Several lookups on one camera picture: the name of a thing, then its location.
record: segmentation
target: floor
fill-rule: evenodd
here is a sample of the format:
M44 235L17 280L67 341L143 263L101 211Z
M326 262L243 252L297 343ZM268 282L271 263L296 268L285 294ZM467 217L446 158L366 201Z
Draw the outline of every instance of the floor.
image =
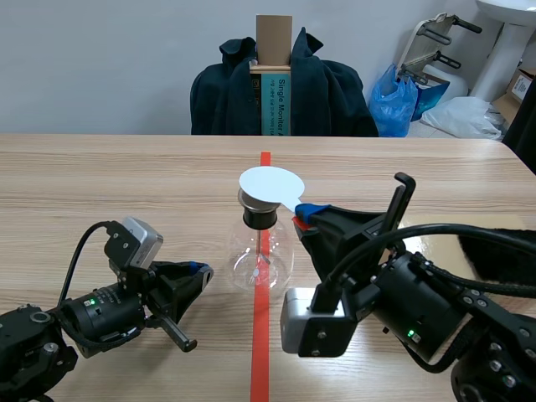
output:
M447 134L442 130L437 130L434 127L427 126L420 121L414 121L410 124L410 133L406 138L453 138L456 137Z

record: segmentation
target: sink pedestal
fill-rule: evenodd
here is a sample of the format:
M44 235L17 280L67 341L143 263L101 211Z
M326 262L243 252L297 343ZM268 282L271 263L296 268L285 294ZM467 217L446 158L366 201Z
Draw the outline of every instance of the sink pedestal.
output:
M504 24L471 96L491 102L504 95L533 32L533 27Z

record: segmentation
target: white plastic bag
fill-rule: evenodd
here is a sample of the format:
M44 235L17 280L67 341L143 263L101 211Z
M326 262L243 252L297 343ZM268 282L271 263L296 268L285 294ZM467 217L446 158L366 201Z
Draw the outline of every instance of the white plastic bag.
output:
M490 104L472 96L454 98L426 111L422 121L458 138L496 140L501 131L486 118Z

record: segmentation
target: cardboard box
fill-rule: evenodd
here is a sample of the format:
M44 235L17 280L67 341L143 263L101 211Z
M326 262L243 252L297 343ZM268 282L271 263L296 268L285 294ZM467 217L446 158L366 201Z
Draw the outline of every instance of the cardboard box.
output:
M292 49L291 15L257 15L257 58L261 65L289 65Z
M502 117L511 125L518 114L519 107L527 95L528 88L532 84L536 69L518 69L508 86L505 95L493 102Z
M251 65L263 136L291 135L291 66Z
M506 93L521 104L523 99L525 99L525 95L527 95L528 88L532 84L535 75L536 69L517 70Z

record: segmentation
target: white paper tag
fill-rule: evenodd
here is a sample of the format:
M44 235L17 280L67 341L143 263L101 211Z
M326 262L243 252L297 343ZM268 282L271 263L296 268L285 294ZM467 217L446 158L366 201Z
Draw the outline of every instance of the white paper tag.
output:
M285 205L292 213L301 204L303 181L293 172L273 166L259 166L240 176L240 186L250 197L266 203Z
M527 95L530 83L531 80L529 80L527 77L520 75L518 77L518 80L516 81L516 84L512 88L512 93L521 100L525 99L525 95Z

